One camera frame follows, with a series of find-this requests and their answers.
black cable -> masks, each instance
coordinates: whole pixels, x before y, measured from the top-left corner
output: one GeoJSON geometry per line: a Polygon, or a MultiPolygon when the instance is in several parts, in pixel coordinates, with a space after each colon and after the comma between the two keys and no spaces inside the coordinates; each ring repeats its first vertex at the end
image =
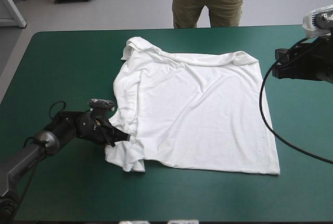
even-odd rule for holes
{"type": "Polygon", "coordinates": [[[51,110],[54,106],[56,106],[59,103],[63,103],[63,107],[61,110],[59,110],[59,112],[63,111],[66,108],[66,102],[64,101],[56,101],[55,103],[53,103],[50,107],[50,109],[48,110],[48,116],[51,118],[51,120],[53,120],[53,117],[51,116],[51,110]]]}
{"type": "MultiPolygon", "coordinates": [[[[26,145],[27,145],[27,143],[28,143],[28,140],[33,140],[34,143],[36,143],[36,144],[38,144],[38,145],[44,145],[43,142],[40,142],[37,138],[31,136],[31,137],[28,137],[28,138],[24,141],[23,148],[26,147],[26,145]]],[[[30,177],[29,177],[29,179],[28,179],[27,184],[26,184],[25,187],[24,187],[23,193],[22,193],[22,195],[21,195],[21,198],[20,198],[20,200],[19,200],[19,203],[17,204],[17,207],[16,207],[16,209],[15,209],[15,212],[14,212],[13,215],[12,215],[12,218],[11,218],[11,220],[10,220],[10,223],[12,223],[12,222],[14,221],[14,219],[15,219],[15,217],[16,217],[16,214],[17,214],[17,212],[18,212],[18,210],[19,210],[19,208],[20,208],[20,206],[21,206],[21,204],[22,204],[22,202],[23,202],[23,200],[24,200],[24,198],[25,198],[25,195],[27,194],[27,191],[28,191],[28,189],[29,189],[29,187],[30,187],[30,184],[31,184],[32,178],[33,178],[33,176],[35,175],[35,172],[36,172],[36,170],[37,170],[37,165],[38,165],[38,163],[39,163],[39,160],[36,162],[35,165],[33,165],[32,172],[31,172],[31,174],[30,174],[30,177]]]]}
{"type": "MultiPolygon", "coordinates": [[[[288,51],[287,51],[287,54],[289,54],[289,52],[296,48],[300,43],[306,41],[307,39],[304,38],[300,41],[298,41],[296,44],[294,44],[293,47],[291,47],[288,51]]],[[[278,133],[276,133],[272,128],[271,126],[268,124],[266,118],[265,118],[265,115],[264,115],[264,112],[263,112],[263,109],[262,109],[262,94],[263,94],[263,91],[264,91],[264,87],[265,87],[265,83],[266,83],[266,80],[268,78],[268,76],[270,75],[270,73],[272,72],[272,70],[274,69],[274,67],[279,63],[280,60],[277,60],[275,63],[273,63],[273,65],[269,68],[269,70],[267,71],[265,77],[263,78],[263,81],[262,81],[262,85],[261,85],[261,88],[260,88],[260,94],[259,94],[259,109],[260,109],[260,114],[261,114],[261,117],[266,125],[266,127],[280,140],[282,141],[284,144],[286,144],[287,146],[293,148],[294,150],[298,151],[298,152],[301,152],[302,154],[304,155],[308,155],[308,156],[311,156],[315,159],[318,159],[318,160],[321,160],[321,161],[324,161],[326,163],[330,163],[330,164],[333,164],[333,160],[329,160],[329,159],[326,159],[326,158],[323,158],[323,157],[320,157],[318,155],[315,155],[315,154],[312,154],[308,151],[305,151],[293,144],[291,144],[290,142],[286,141],[285,139],[283,139],[278,133]]]]}
{"type": "Polygon", "coordinates": [[[22,202],[23,202],[23,200],[24,200],[24,197],[25,197],[25,195],[26,195],[26,193],[27,193],[27,191],[28,191],[28,189],[29,189],[29,186],[30,186],[30,183],[31,183],[31,181],[32,181],[32,178],[33,178],[33,176],[35,175],[35,172],[36,172],[36,169],[37,169],[37,165],[38,165],[38,161],[37,161],[36,164],[33,166],[32,172],[31,172],[31,174],[30,174],[30,178],[29,178],[27,184],[25,185],[25,188],[24,188],[23,193],[22,193],[22,195],[21,195],[20,201],[19,201],[19,203],[18,203],[18,205],[17,205],[17,207],[16,207],[16,209],[15,209],[14,214],[12,215],[12,218],[11,218],[10,223],[12,223],[12,222],[14,221],[14,219],[15,219],[15,217],[16,217],[16,214],[17,214],[17,212],[18,212],[18,210],[19,210],[19,208],[20,208],[20,206],[21,206],[21,204],[22,204],[22,202]]]}

green table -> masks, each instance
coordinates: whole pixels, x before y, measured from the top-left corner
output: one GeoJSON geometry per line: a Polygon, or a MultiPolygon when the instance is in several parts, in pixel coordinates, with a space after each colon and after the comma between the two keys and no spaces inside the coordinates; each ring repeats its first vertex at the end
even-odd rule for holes
{"type": "MultiPolygon", "coordinates": [[[[112,83],[133,36],[167,52],[244,50],[265,73],[274,50],[290,47],[304,33],[300,26],[38,33],[0,106],[0,160],[49,123],[54,101],[83,111],[91,98],[114,100],[112,83]]],[[[332,159],[331,84],[270,78],[266,91],[276,131],[332,159]]],[[[126,173],[104,160],[103,147],[76,139],[40,163],[17,219],[332,221],[333,166],[279,140],[277,149],[280,176],[173,169],[156,161],[145,162],[146,173],[126,173]]]]}

gray floor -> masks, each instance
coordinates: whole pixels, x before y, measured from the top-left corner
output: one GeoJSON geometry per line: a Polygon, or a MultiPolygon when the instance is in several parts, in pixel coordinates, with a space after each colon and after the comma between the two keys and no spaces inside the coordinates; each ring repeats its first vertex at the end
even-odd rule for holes
{"type": "MultiPolygon", "coordinates": [[[[36,32],[172,28],[172,0],[91,0],[54,4],[50,0],[17,1],[26,29],[0,28],[0,101],[36,32]]],[[[301,24],[309,11],[332,0],[244,0],[241,26],[301,24]]],[[[199,27],[209,27],[203,10],[199,27]]]]}

